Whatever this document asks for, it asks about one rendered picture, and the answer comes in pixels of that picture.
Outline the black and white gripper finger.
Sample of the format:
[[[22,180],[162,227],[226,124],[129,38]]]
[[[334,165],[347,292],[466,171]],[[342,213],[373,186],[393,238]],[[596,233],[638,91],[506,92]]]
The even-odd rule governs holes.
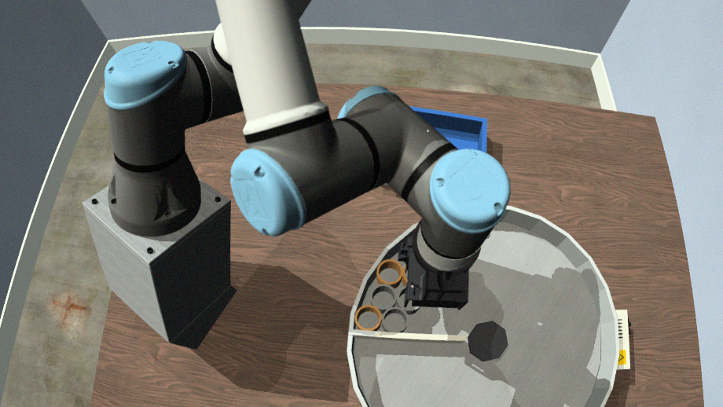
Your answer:
[[[407,252],[409,250],[409,247],[406,247],[406,243],[401,243],[401,247],[398,249],[398,261],[402,261],[406,263],[406,271],[408,272],[408,260],[407,260]]]

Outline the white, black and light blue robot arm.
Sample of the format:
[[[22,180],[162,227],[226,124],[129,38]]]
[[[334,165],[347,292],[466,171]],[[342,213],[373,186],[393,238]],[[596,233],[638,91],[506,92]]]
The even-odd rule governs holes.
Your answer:
[[[387,183],[421,217],[417,247],[430,266],[469,264],[508,205],[503,166],[459,150],[383,86],[358,91],[332,121],[299,23],[311,0],[215,1],[209,46],[141,42],[106,65],[115,223],[141,237],[187,226],[201,190],[185,130],[244,111],[248,150],[230,182],[260,233],[299,229]]]

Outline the blue crate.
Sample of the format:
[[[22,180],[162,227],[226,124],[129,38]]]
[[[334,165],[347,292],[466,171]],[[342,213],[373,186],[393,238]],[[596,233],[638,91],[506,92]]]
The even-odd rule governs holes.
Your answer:
[[[411,108],[459,150],[475,149],[486,153],[487,119],[427,108]]]

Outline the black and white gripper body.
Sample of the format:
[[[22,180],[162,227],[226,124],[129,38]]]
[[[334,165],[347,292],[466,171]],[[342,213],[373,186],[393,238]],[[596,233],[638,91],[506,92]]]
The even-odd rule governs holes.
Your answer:
[[[418,250],[417,235],[420,228],[420,222],[421,220],[417,224],[413,236],[407,238],[406,247],[410,249],[407,252],[407,260],[409,261],[409,264],[404,307],[407,307],[409,300],[412,300],[412,306],[457,308],[460,310],[468,303],[469,269],[479,257],[481,248],[475,254],[470,263],[463,268],[454,271],[438,270],[433,266],[430,266],[422,258]],[[415,257],[417,257],[417,259]],[[464,273],[466,270],[468,271]],[[439,278],[441,278],[441,280]],[[411,293],[411,285],[416,285],[413,286],[413,293]]]

